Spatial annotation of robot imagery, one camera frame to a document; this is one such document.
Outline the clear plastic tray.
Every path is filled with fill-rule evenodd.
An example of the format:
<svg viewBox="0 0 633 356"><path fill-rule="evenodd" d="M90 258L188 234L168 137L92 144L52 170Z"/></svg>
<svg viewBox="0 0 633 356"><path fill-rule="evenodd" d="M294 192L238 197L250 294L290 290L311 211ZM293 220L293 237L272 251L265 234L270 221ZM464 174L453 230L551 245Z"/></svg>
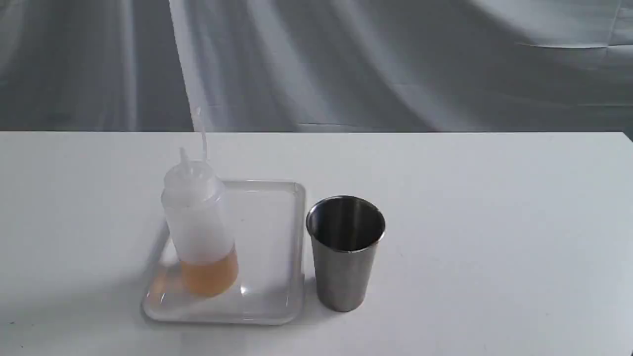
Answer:
<svg viewBox="0 0 633 356"><path fill-rule="evenodd" d="M236 237L239 275L216 297L189 293L176 249L162 245L142 309L156 322L278 326L293 320L304 301L302 184L279 180L227 180L228 227Z"/></svg>

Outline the translucent squeeze bottle amber liquid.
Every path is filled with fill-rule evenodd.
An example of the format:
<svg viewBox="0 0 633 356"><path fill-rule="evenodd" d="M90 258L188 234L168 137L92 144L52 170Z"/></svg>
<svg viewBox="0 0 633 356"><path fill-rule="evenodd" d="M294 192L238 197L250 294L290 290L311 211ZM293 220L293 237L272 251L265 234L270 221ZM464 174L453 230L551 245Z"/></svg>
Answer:
<svg viewBox="0 0 633 356"><path fill-rule="evenodd" d="M201 133L200 160L179 149L180 161L163 178L161 205L188 292L212 298L226 292L239 275L235 237L226 211L226 185L208 160L201 108L191 113Z"/></svg>

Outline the stainless steel cup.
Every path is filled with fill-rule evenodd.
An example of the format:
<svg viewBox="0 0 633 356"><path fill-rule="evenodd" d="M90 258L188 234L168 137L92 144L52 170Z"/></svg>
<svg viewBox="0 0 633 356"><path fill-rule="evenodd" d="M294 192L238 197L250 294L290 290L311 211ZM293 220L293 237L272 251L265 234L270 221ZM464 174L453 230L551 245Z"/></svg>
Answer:
<svg viewBox="0 0 633 356"><path fill-rule="evenodd" d="M336 312L364 302L386 219L360 197L338 195L319 200L307 213L319 301Z"/></svg>

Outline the grey backdrop cloth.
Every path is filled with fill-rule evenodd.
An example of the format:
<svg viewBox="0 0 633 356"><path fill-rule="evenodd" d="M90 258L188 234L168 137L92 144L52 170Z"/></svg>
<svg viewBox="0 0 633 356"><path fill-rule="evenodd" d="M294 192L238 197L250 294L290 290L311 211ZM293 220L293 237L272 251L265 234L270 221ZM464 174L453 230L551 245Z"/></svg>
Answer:
<svg viewBox="0 0 633 356"><path fill-rule="evenodd" d="M3 131L632 133L630 0L3 0Z"/></svg>

